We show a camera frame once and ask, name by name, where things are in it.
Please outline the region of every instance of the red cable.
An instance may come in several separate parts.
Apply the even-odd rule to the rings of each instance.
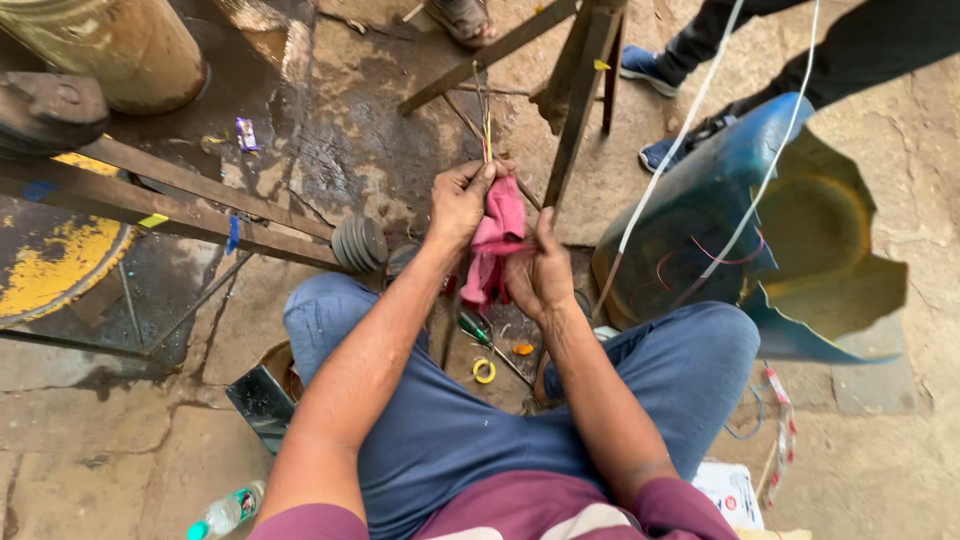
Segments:
[[[743,264],[744,262],[750,262],[751,260],[756,258],[756,256],[763,253],[763,248],[766,246],[766,242],[763,240],[763,233],[760,232],[760,229],[756,229],[756,234],[760,237],[760,245],[756,246],[756,249],[754,250],[753,253],[750,254],[749,257],[742,258],[741,260],[720,260],[719,258],[716,258],[713,255],[711,255],[707,250],[705,250],[704,247],[700,245],[700,242],[698,242],[697,239],[693,237],[693,234],[690,235],[690,239],[693,240],[694,244],[697,244],[697,247],[700,248],[700,251],[707,254],[707,257],[712,258],[713,260],[716,260],[720,264]]]
[[[660,280],[660,284],[663,285],[663,288],[665,288],[665,289],[666,289],[667,291],[669,291],[669,292],[673,292],[673,289],[670,288],[670,287],[663,281],[663,278],[660,277],[660,267],[663,266],[663,264],[666,262],[666,260],[669,259],[669,258],[671,258],[671,257],[673,256],[673,254],[677,253],[677,251],[678,251],[678,250],[673,250],[672,252],[670,252],[670,253],[664,255],[663,257],[661,257],[659,261],[657,261],[657,279]]]

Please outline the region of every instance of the black pants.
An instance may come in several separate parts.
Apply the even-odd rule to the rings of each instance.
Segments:
[[[734,29],[808,0],[745,0]],[[720,45],[733,0],[706,0],[697,16],[670,39],[657,69],[678,85]],[[870,86],[886,83],[960,52],[960,0],[867,0],[844,13],[814,47],[806,98],[819,110]],[[742,115],[786,92],[798,91],[808,51],[789,61],[760,92],[724,112]]]

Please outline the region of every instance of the screwdriver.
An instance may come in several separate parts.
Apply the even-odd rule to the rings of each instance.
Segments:
[[[514,370],[514,373],[516,373],[524,382],[529,384],[531,388],[534,387],[534,382],[527,377],[527,374],[520,371],[520,368],[516,367],[516,364],[511,362],[506,355],[504,355],[499,349],[496,348],[495,345],[493,345],[493,341],[483,330],[483,327],[480,326],[480,323],[476,321],[476,319],[471,317],[466,311],[461,311],[459,322],[460,328],[464,329],[466,333],[470,334],[474,339],[479,341],[480,345],[493,349],[493,353],[497,356],[500,356],[500,359],[506,362],[506,364],[510,366],[510,369]]]

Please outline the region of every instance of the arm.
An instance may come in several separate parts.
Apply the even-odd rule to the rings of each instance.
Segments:
[[[616,500],[632,507],[647,481],[677,478],[657,426],[607,358],[573,298],[569,255],[550,226],[537,223],[540,252],[507,261],[507,285],[517,306],[540,325],[557,366],[573,422]]]
[[[483,216],[494,177],[513,168],[509,161],[496,166],[474,161],[437,177],[423,247],[303,394],[276,456],[258,523],[310,503],[336,504],[366,523],[357,479],[360,445],[394,394],[441,280]]]

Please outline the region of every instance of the hand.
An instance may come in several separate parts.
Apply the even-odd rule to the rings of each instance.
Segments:
[[[540,212],[537,220],[535,253],[520,252],[507,256],[507,290],[523,313],[543,326],[554,314],[576,307],[573,298],[573,271],[570,254],[553,234],[553,209]]]
[[[433,209],[427,241],[446,249],[467,247],[483,217],[484,199],[493,180],[510,176],[516,169],[512,161],[471,161],[437,175],[433,181]]]

